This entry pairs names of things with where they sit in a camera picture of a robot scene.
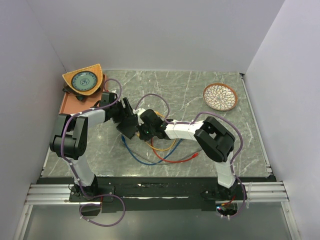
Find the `black network switch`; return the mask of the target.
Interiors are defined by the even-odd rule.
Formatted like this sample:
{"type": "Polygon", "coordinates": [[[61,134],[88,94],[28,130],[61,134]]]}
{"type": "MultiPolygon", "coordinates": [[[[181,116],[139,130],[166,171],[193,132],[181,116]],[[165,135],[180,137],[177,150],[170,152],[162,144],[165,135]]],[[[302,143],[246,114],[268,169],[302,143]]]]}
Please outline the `black network switch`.
{"type": "Polygon", "coordinates": [[[139,120],[136,114],[125,117],[116,129],[128,139],[132,139],[138,131],[139,120]]]}

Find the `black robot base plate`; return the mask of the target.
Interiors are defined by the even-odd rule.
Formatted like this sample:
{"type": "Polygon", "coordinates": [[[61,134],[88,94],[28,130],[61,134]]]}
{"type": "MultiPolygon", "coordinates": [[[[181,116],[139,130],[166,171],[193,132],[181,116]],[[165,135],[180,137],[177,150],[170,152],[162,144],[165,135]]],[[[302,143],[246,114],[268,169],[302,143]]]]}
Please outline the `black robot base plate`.
{"type": "Polygon", "coordinates": [[[215,177],[98,177],[99,195],[86,199],[75,192],[70,177],[41,177],[31,185],[26,202],[76,205],[87,216],[122,211],[216,211],[216,205],[222,203],[267,202],[284,190],[273,175],[242,177],[240,181],[226,189],[215,177]]]}

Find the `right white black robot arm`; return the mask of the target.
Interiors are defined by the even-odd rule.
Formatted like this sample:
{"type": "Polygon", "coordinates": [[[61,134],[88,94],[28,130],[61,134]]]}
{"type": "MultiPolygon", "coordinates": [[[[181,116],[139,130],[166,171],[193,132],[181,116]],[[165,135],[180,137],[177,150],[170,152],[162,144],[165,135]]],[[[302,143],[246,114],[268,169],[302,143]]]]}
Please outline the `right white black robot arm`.
{"type": "Polygon", "coordinates": [[[217,172],[218,193],[223,199],[236,194],[236,178],[231,170],[235,137],[214,117],[194,123],[178,124],[177,120],[164,121],[152,109],[139,108],[137,115],[139,138],[149,141],[153,137],[166,140],[196,141],[208,158],[214,161],[217,172]]]}

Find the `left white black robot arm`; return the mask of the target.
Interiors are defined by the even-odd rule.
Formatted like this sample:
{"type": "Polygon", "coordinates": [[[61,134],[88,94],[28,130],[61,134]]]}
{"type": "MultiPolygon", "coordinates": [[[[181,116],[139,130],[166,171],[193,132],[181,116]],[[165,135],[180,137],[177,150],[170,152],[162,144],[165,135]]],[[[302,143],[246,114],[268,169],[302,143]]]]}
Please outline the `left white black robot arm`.
{"type": "Polygon", "coordinates": [[[70,167],[75,192],[87,201],[99,195],[98,180],[85,157],[88,128],[112,120],[116,129],[125,137],[134,137],[138,128],[138,116],[134,114],[129,100],[113,92],[103,92],[101,100],[79,113],[60,113],[55,121],[49,148],[70,167]]]}

